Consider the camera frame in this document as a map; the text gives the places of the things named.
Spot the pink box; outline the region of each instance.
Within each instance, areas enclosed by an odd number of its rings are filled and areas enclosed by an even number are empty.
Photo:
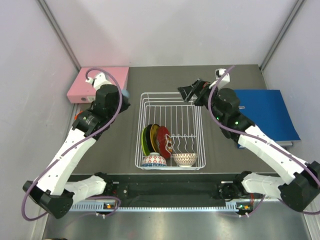
[[[128,66],[121,67],[99,67],[110,73],[119,83],[121,89],[127,89],[128,82]],[[72,86],[70,87],[66,96],[72,104],[85,104],[91,103],[95,100],[96,90],[94,87],[86,82],[86,72],[90,69],[90,67],[82,67],[78,76],[76,76]],[[97,70],[93,70],[89,72],[88,76],[94,78],[100,72]]]

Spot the white wall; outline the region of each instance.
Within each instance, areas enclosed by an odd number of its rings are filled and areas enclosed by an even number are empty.
[[[27,240],[22,186],[62,144],[77,72],[35,0],[1,1],[0,32],[0,239]],[[30,217],[38,209],[28,201]]]
[[[301,142],[292,152],[320,161],[320,1],[308,0],[264,71],[271,89],[280,89]]]
[[[261,64],[296,0],[46,0],[82,66]]]

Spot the patterned bowl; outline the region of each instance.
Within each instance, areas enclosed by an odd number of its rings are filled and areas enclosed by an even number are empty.
[[[196,163],[198,154],[197,153],[175,153],[172,154],[175,163],[179,167],[190,168]]]
[[[157,152],[151,152],[142,161],[142,167],[166,167],[167,161],[163,156]]]

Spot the white wire dish rack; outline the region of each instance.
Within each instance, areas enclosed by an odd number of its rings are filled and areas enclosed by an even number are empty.
[[[143,170],[199,170],[206,165],[201,107],[194,106],[193,97],[184,102],[178,92],[145,92],[141,95],[136,138],[135,165]],[[141,144],[143,129],[150,124],[165,126],[172,139],[172,154],[196,153],[193,166],[178,166],[171,157],[167,166],[142,166],[144,152]]]

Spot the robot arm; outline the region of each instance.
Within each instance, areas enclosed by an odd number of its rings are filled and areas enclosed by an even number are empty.
[[[218,69],[216,78],[220,78],[224,73],[225,69]],[[225,78],[225,81],[223,78],[218,84],[219,88],[230,81],[229,74]],[[293,210],[303,211],[320,193],[316,182],[303,167],[288,157],[292,156],[289,152],[266,136],[253,121],[239,111],[240,100],[235,91],[230,88],[216,88],[211,104],[208,105],[211,86],[212,84],[210,85],[209,82],[197,79],[192,85],[179,87],[178,90],[185,102],[196,95],[197,99],[194,101],[194,105],[210,108],[220,124],[236,130],[237,133],[221,127],[220,129],[226,138],[232,139],[235,143],[255,153],[279,175],[279,177],[265,176],[244,171],[233,181],[232,196],[241,197],[249,193],[259,193],[281,199]],[[294,158],[316,176],[320,176],[318,162],[314,161],[309,164],[300,158]]]
[[[108,128],[92,138],[85,138],[105,126],[112,119],[119,104],[118,88],[111,84],[103,73],[94,79],[89,78],[87,82],[96,89],[95,101],[89,109],[77,116],[65,142],[49,166],[57,159],[59,161],[38,180],[30,192],[32,200],[57,219],[63,217],[73,204],[102,194],[108,183],[108,178],[103,174],[93,175],[78,182],[67,182],[86,151]],[[128,98],[122,96],[120,113],[129,106]],[[26,192],[32,183],[27,181],[23,190]]]

